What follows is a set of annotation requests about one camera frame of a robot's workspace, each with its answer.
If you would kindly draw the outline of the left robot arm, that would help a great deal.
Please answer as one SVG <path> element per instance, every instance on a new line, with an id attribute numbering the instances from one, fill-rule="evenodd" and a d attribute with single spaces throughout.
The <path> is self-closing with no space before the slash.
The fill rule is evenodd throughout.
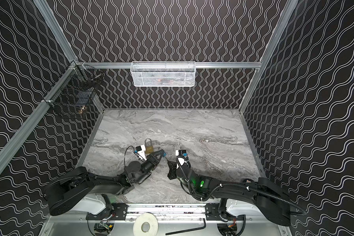
<path id="1" fill-rule="evenodd" d="M 51 216 L 69 211 L 81 211 L 89 219 L 108 219 L 114 213 L 109 195 L 125 195 L 142 184 L 157 167 L 166 153 L 159 149 L 150 153 L 144 162 L 132 161 L 125 166 L 123 173 L 115 176 L 100 176 L 88 172 L 86 167 L 78 167 L 44 189 Z"/>

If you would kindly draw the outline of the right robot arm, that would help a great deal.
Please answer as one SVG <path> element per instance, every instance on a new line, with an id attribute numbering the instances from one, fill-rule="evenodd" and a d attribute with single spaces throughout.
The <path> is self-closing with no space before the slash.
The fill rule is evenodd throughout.
<path id="1" fill-rule="evenodd" d="M 187 164 L 179 167 L 176 162 L 168 161 L 168 166 L 168 178 L 179 180 L 184 191 L 200 202 L 209 199 L 246 202 L 255 205 L 272 223 L 281 226 L 289 226 L 291 223 L 289 194 L 266 178 L 258 178 L 256 182 L 249 183 L 226 182 L 196 174 Z"/>

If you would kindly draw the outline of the black hex key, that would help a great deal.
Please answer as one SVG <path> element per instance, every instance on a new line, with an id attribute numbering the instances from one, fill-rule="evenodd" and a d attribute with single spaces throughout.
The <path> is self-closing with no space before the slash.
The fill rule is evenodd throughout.
<path id="1" fill-rule="evenodd" d="M 183 234 L 183 233 L 188 233 L 188 232 L 194 232 L 194 231 L 198 231 L 198 230 L 203 230 L 205 229 L 207 226 L 206 220 L 203 218 L 202 219 L 203 222 L 203 226 L 201 227 L 197 227 L 197 228 L 191 228 L 191 229 L 185 229 L 185 230 L 180 230 L 180 231 L 174 231 L 174 232 L 169 232 L 166 233 L 166 236 L 171 236 L 171 235 L 176 235 L 176 234 Z"/>

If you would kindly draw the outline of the brass padlock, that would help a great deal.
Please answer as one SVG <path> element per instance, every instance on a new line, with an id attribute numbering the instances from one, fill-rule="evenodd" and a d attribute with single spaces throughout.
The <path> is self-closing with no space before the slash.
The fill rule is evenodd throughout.
<path id="1" fill-rule="evenodd" d="M 154 148 L 153 148 L 153 144 L 152 144 L 152 140 L 150 138 L 147 138 L 145 140 L 145 154 L 151 154 L 152 152 L 154 152 Z"/>

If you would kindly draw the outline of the white tape roll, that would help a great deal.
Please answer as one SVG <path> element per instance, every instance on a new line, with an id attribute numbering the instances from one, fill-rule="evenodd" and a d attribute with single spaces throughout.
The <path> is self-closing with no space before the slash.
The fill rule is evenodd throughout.
<path id="1" fill-rule="evenodd" d="M 158 233 L 157 218 L 151 213 L 141 214 L 134 222 L 134 236 L 156 236 Z"/>

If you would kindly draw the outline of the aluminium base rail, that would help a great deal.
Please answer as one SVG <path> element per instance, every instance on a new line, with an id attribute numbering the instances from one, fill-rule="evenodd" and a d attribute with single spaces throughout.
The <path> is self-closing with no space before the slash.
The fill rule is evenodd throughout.
<path id="1" fill-rule="evenodd" d="M 144 213 L 154 215 L 159 223 L 202 223 L 205 219 L 208 223 L 222 223 L 219 216 L 225 210 L 236 216 L 245 215 L 251 223 L 269 223 L 270 221 L 256 208 L 256 206 L 240 202 L 229 201 L 229 204 L 221 203 L 195 203 L 195 204 L 113 204 L 112 210 L 103 216 L 93 216 L 90 222 L 119 222 L 134 223 Z"/>

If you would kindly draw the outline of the white mesh wall basket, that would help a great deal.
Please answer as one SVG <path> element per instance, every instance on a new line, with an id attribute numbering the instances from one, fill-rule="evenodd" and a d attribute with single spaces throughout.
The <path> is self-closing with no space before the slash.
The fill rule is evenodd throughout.
<path id="1" fill-rule="evenodd" d="M 194 61 L 133 61 L 130 66 L 136 87 L 192 87 L 196 73 Z"/>

